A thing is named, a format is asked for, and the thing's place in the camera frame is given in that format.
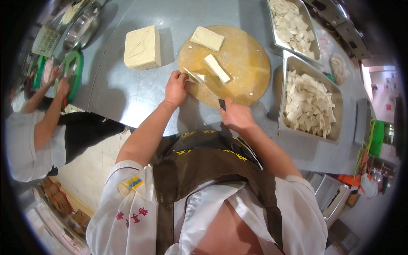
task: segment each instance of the knife handle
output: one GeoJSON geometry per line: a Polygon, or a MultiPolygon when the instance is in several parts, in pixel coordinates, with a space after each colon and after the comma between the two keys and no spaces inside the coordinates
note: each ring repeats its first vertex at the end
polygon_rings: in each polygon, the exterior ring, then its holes
{"type": "Polygon", "coordinates": [[[218,102],[220,103],[220,108],[223,108],[223,110],[225,111],[225,101],[223,99],[218,99],[218,102]]]}

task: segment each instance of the round wooden cutting board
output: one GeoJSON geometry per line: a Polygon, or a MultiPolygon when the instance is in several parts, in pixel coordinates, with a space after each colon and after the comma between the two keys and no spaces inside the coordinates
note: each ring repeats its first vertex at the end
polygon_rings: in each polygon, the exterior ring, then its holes
{"type": "MultiPolygon", "coordinates": [[[[216,92],[220,99],[231,97],[243,105],[253,104],[264,94],[271,77],[271,65],[263,47],[254,37],[239,28],[226,25],[206,28],[225,37],[220,51],[190,42],[191,35],[180,50],[179,70],[186,73],[183,69],[185,67],[190,72],[205,74],[207,86],[216,92]],[[223,84],[204,62],[204,58],[209,54],[215,57],[231,78],[226,84],[223,84]]],[[[220,107],[218,98],[199,82],[191,85],[190,93],[209,106],[220,107]]]]}

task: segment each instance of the stainless steel tray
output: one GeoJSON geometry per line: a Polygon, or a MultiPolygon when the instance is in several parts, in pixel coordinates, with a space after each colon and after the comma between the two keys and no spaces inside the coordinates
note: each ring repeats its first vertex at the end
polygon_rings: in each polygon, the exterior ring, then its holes
{"type": "Polygon", "coordinates": [[[315,54],[315,58],[310,58],[309,56],[307,56],[306,54],[304,54],[303,52],[300,52],[296,49],[292,49],[289,45],[287,45],[286,43],[284,43],[283,41],[281,41],[276,33],[276,27],[275,27],[275,20],[273,19],[273,14],[271,11],[271,4],[269,2],[269,0],[263,0],[266,2],[266,6],[268,7],[268,13],[269,13],[269,18],[271,20],[271,26],[272,26],[272,36],[273,36],[273,43],[275,47],[280,47],[283,48],[285,50],[288,50],[290,52],[294,52],[300,56],[302,56],[303,58],[306,58],[308,60],[312,60],[312,61],[317,61],[321,58],[321,53],[320,53],[320,47],[319,47],[319,40],[316,36],[316,32],[315,29],[313,28],[312,25],[312,18],[310,17],[309,11],[306,8],[306,5],[301,1],[301,0],[287,0],[289,2],[294,3],[298,8],[299,8],[299,13],[303,16],[303,21],[309,26],[309,28],[312,30],[313,35],[315,37],[315,40],[312,41],[310,43],[310,51],[313,52],[315,54]]]}
{"type": "Polygon", "coordinates": [[[326,142],[337,144],[340,137],[341,121],[343,119],[343,94],[337,86],[329,80],[324,74],[320,73],[316,68],[311,66],[306,61],[300,59],[295,54],[289,51],[283,51],[283,63],[279,65],[273,73],[273,86],[282,89],[281,103],[278,116],[278,129],[303,135],[312,139],[318,139],[326,142]],[[283,111],[286,103],[286,71],[296,70],[296,73],[305,73],[315,78],[317,81],[324,84],[329,92],[332,93],[332,102],[335,104],[333,114],[336,117],[336,122],[332,123],[331,132],[323,138],[321,136],[312,135],[300,130],[295,130],[287,127],[283,122],[283,111]]]}

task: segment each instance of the tiled floor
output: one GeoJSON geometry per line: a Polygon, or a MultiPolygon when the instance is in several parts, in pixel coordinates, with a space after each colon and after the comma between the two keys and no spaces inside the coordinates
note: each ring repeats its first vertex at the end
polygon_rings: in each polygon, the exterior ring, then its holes
{"type": "Polygon", "coordinates": [[[115,165],[119,149],[129,136],[130,131],[127,131],[126,134],[117,134],[88,148],[73,162],[58,168],[57,179],[95,211],[108,173],[115,165]]]}

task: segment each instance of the stainless steel counter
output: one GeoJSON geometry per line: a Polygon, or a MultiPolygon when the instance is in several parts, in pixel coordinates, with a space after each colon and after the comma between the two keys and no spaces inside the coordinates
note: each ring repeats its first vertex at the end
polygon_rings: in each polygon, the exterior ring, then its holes
{"type": "MultiPolygon", "coordinates": [[[[271,28],[268,10],[261,0],[112,0],[102,13],[102,25],[84,54],[82,86],[73,104],[129,126],[138,127],[164,98],[170,72],[177,69],[178,52],[198,26],[226,24],[251,34],[265,48],[271,73],[282,57],[270,51],[271,28]],[[156,25],[161,38],[163,66],[133,71],[123,62],[126,33],[156,25]]],[[[353,145],[356,100],[367,97],[362,78],[336,41],[317,23],[313,26],[319,38],[321,71],[331,73],[328,59],[333,52],[346,60],[351,75],[339,88],[343,93],[343,122],[338,144],[309,139],[279,131],[277,115],[280,95],[270,86],[251,109],[256,122],[293,159],[299,169],[326,173],[352,174],[358,147],[353,145]]],[[[220,129],[218,109],[198,102],[189,95],[176,110],[164,135],[196,129],[220,129]]]]}

